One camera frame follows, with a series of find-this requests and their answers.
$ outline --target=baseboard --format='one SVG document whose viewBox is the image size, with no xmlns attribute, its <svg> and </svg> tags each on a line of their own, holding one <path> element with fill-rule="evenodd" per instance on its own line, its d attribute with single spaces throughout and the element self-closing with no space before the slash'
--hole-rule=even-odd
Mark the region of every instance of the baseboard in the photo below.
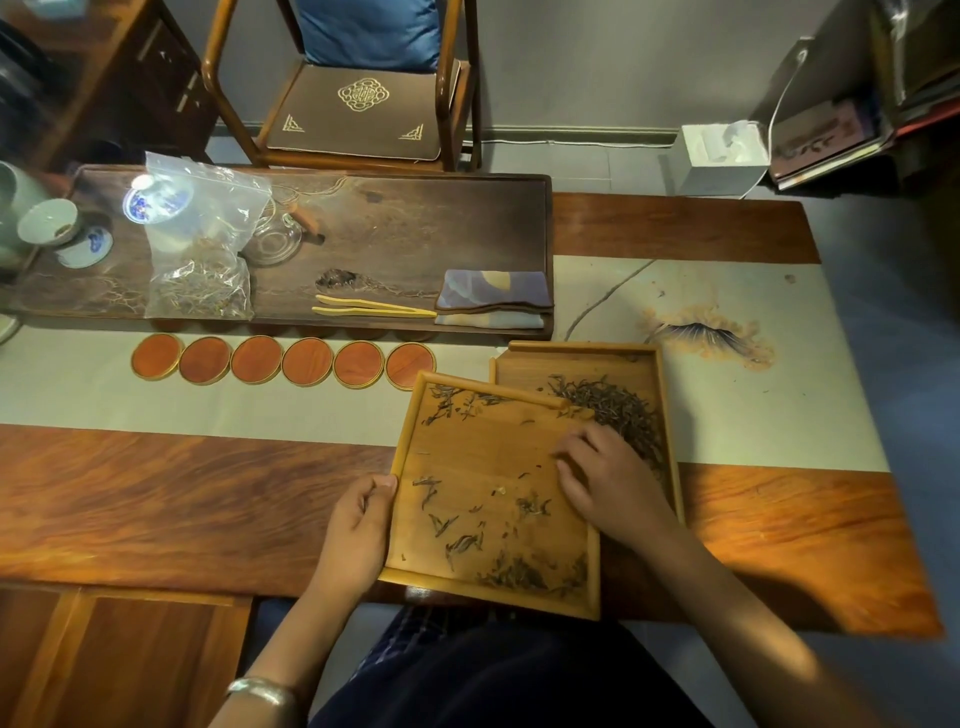
<svg viewBox="0 0 960 728">
<path fill-rule="evenodd" d="M 260 123 L 244 122 L 251 136 L 260 133 Z M 642 127 L 491 127 L 483 131 L 484 141 L 555 141 L 580 144 L 673 144 L 676 129 L 646 129 Z M 232 136 L 227 125 L 218 121 L 214 136 Z M 467 140 L 472 139 L 467 127 Z"/>
</svg>

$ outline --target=bangle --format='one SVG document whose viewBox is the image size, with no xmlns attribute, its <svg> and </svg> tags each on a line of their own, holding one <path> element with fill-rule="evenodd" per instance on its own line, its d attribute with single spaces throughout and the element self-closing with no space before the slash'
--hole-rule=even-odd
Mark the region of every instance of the bangle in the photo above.
<svg viewBox="0 0 960 728">
<path fill-rule="evenodd" d="M 288 711 L 294 716 L 300 716 L 300 706 L 297 703 L 297 697 L 293 691 L 266 678 L 241 677 L 238 680 L 234 680 L 227 687 L 227 696 L 235 692 L 245 692 L 250 695 L 255 695 L 282 711 Z"/>
</svg>

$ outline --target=dark clothing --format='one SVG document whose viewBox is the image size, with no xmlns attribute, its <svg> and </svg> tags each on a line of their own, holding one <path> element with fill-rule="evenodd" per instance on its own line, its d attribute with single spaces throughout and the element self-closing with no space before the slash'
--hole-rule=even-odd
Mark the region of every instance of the dark clothing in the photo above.
<svg viewBox="0 0 960 728">
<path fill-rule="evenodd" d="M 521 614 L 457 633 L 421 629 L 404 649 L 396 648 L 396 634 L 411 631 L 409 618 L 391 627 L 395 633 L 388 630 L 373 651 L 382 657 L 365 661 L 311 728 L 531 728 L 575 720 L 710 726 L 616 622 Z"/>
</svg>

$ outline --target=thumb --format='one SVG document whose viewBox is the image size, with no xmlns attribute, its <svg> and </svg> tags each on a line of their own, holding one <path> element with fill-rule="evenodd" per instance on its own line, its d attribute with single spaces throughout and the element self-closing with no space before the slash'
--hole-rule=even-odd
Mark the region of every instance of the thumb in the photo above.
<svg viewBox="0 0 960 728">
<path fill-rule="evenodd" d="M 557 473 L 560 475 L 561 490 L 580 515 L 589 520 L 590 513 L 593 511 L 593 498 L 590 497 L 587 488 L 573 474 L 569 464 L 561 458 L 557 459 Z"/>
<path fill-rule="evenodd" d="M 386 528 L 396 495 L 396 475 L 374 475 L 373 483 L 375 487 L 367 496 L 367 512 L 360 522 L 369 523 L 367 528 Z"/>
</svg>

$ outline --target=plastic bag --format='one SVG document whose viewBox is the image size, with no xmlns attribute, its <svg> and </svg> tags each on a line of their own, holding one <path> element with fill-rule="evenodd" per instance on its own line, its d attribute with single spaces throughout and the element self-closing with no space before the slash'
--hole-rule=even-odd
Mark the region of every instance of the plastic bag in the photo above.
<svg viewBox="0 0 960 728">
<path fill-rule="evenodd" d="M 124 201 L 150 241 L 146 318 L 253 318 L 250 271 L 237 254 L 271 198 L 270 182 L 152 152 L 147 172 Z"/>
</svg>

